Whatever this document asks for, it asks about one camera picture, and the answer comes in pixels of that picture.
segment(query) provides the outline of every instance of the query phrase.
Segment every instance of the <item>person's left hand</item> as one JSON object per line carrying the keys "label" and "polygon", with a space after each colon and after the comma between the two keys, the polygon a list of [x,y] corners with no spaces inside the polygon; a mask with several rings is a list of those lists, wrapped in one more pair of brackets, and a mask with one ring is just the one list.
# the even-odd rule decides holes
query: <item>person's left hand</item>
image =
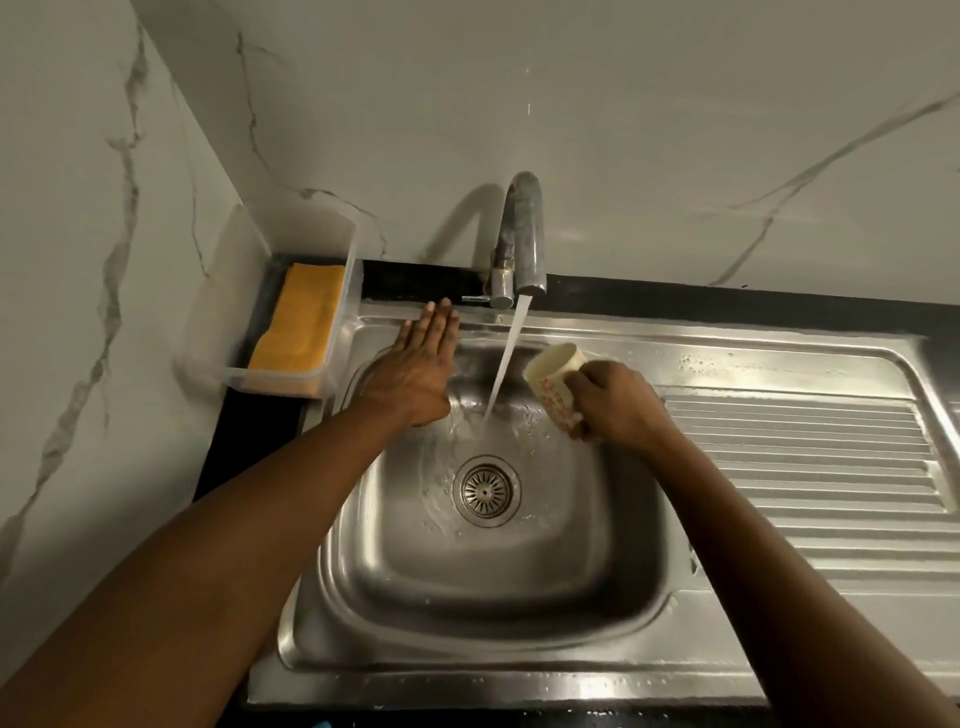
{"label": "person's left hand", "polygon": [[423,307],[420,320],[400,327],[393,348],[370,373],[360,392],[364,400],[397,406],[408,425],[426,425],[450,414],[446,381],[453,373],[460,317],[443,299]]}

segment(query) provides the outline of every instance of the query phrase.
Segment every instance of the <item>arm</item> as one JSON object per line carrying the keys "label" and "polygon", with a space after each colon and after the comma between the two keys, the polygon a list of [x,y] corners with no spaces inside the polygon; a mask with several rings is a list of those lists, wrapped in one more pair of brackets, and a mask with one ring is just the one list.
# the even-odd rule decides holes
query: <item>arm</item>
{"label": "arm", "polygon": [[567,379],[574,436],[637,451],[663,488],[778,717],[798,726],[960,726],[960,711],[736,492],[613,362]]}
{"label": "arm", "polygon": [[0,690],[0,725],[212,726],[364,470],[449,413],[457,327],[425,306],[348,409],[139,547]]}

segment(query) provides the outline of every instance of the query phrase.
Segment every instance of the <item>running water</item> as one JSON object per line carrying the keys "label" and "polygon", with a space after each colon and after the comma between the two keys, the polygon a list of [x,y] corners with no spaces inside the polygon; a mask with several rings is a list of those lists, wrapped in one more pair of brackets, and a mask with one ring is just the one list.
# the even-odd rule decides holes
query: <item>running water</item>
{"label": "running water", "polygon": [[487,426],[487,420],[490,413],[493,412],[493,405],[496,403],[496,396],[500,392],[500,385],[503,384],[503,377],[507,374],[507,366],[510,364],[510,357],[514,354],[516,339],[523,328],[523,319],[527,317],[527,310],[530,308],[532,296],[524,296],[522,293],[516,298],[516,312],[514,313],[514,322],[510,324],[510,333],[507,334],[507,346],[503,350],[503,356],[500,358],[500,368],[496,370],[496,379],[493,381],[493,391],[490,392],[490,401],[487,402],[487,411],[483,415],[483,425]]}

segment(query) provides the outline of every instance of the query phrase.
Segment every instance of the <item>plastic container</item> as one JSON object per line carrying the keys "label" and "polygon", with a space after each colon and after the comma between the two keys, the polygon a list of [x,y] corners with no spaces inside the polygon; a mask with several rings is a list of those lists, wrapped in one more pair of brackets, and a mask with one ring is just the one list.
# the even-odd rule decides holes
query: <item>plastic container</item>
{"label": "plastic container", "polygon": [[[372,223],[334,200],[257,211],[279,231],[268,243],[243,206],[230,214],[210,276],[201,286],[183,334],[178,363],[195,382],[245,392],[322,399],[337,391],[356,328],[363,285],[358,250],[376,237]],[[294,262],[346,266],[324,363],[309,372],[247,368],[270,325],[286,270]]]}

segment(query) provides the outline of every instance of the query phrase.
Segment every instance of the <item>stainless steel sink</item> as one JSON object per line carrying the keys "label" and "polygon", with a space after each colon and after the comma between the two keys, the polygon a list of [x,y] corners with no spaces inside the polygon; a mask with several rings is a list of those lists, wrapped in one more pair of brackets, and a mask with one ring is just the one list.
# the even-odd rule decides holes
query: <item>stainless steel sink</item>
{"label": "stainless steel sink", "polygon": [[[365,304],[347,406],[398,325]],[[689,546],[629,453],[574,443],[520,377],[576,342],[658,388],[681,429],[826,578],[960,695],[960,438],[905,336],[527,319],[465,310],[449,418],[370,467],[303,573],[250,702],[469,707],[762,700]]]}
{"label": "stainless steel sink", "polygon": [[[356,346],[375,351],[384,333],[362,328]],[[417,639],[532,645],[656,608],[660,490],[628,454],[557,430],[521,377],[537,351],[515,351],[484,426],[503,347],[465,341],[450,417],[411,430],[364,476],[324,553],[324,586],[355,616]]]}

